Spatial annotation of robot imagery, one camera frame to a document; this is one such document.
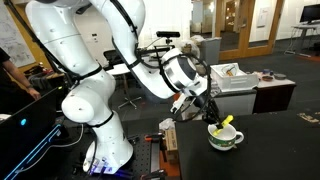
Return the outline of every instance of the computer monitor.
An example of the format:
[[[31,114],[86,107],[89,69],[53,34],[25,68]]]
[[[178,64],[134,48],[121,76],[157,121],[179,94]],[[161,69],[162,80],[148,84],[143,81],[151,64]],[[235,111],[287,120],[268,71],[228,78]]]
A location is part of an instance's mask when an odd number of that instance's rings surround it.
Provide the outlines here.
[[[0,121],[0,179],[8,177],[52,131],[58,91],[58,88],[51,90],[8,119]]]
[[[304,6],[300,22],[311,24],[312,21],[320,20],[320,4]]]

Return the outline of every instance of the white mug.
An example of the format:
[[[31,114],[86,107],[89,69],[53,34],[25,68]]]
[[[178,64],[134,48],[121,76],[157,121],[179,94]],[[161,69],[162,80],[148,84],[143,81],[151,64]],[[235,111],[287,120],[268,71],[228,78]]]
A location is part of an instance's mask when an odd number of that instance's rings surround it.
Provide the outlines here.
[[[214,148],[227,151],[230,150],[235,144],[241,143],[244,136],[241,132],[237,131],[232,125],[226,125],[218,135],[213,135],[213,132],[217,129],[217,126],[211,124],[208,126],[209,143]]]

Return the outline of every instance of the cabinet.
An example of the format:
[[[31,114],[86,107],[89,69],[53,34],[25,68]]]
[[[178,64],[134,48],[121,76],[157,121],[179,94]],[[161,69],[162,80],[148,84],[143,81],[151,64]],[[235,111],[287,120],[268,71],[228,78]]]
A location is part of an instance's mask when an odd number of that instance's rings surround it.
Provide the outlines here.
[[[271,82],[260,81],[257,90],[253,113],[264,113],[287,110],[296,83],[286,80]]]

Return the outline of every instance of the white table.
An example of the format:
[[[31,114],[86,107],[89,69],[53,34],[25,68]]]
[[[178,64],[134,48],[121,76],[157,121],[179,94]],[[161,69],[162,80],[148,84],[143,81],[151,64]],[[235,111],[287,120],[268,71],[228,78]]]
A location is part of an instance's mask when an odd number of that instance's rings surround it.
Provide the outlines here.
[[[260,80],[257,88],[266,88],[266,87],[284,86],[284,85],[295,85],[295,84],[296,84],[295,82],[293,82],[289,79],[284,79],[284,80],[273,79],[270,82]]]
[[[124,90],[126,93],[126,96],[124,99],[126,100],[125,103],[121,104],[120,106],[118,106],[118,108],[120,109],[121,107],[127,105],[127,104],[131,104],[135,109],[137,109],[137,106],[133,103],[134,101],[137,101],[139,99],[141,99],[141,97],[137,97],[135,99],[131,99],[130,95],[129,95],[129,87],[128,87],[128,82],[127,82],[127,77],[126,74],[130,72],[130,70],[127,68],[127,66],[123,63],[123,64],[117,64],[113,66],[113,69],[106,71],[108,74],[111,74],[113,76],[115,75],[122,75],[123,77],[123,81],[124,81]]]
[[[304,39],[305,39],[305,37],[307,35],[307,31],[308,30],[320,29],[320,22],[317,22],[317,23],[314,23],[314,24],[298,24],[298,25],[295,25],[295,26],[292,26],[292,27],[295,28],[295,29],[302,30],[301,35],[300,35],[300,37],[298,39],[298,44],[296,46],[296,50],[295,50],[294,54],[310,57],[307,54],[302,54],[301,53],[303,42],[304,42]]]

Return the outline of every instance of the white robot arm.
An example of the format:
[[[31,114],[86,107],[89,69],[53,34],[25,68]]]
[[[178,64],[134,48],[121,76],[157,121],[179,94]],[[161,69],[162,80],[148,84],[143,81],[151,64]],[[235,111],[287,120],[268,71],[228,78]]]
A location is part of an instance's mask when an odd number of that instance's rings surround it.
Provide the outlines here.
[[[133,153],[118,114],[108,107],[115,80],[90,55],[74,22],[75,11],[89,3],[108,21],[114,47],[149,99],[167,99],[182,92],[182,97],[196,98],[195,104],[207,112],[208,123],[220,123],[214,101],[206,98],[208,80],[196,73],[190,59],[178,49],[166,53],[166,65],[154,73],[139,61],[138,36],[145,19],[142,0],[31,1],[26,13],[37,37],[63,66],[81,76],[79,85],[64,99],[62,110],[70,120],[87,123],[97,135],[97,144],[93,142],[87,151],[84,171],[114,174]]]

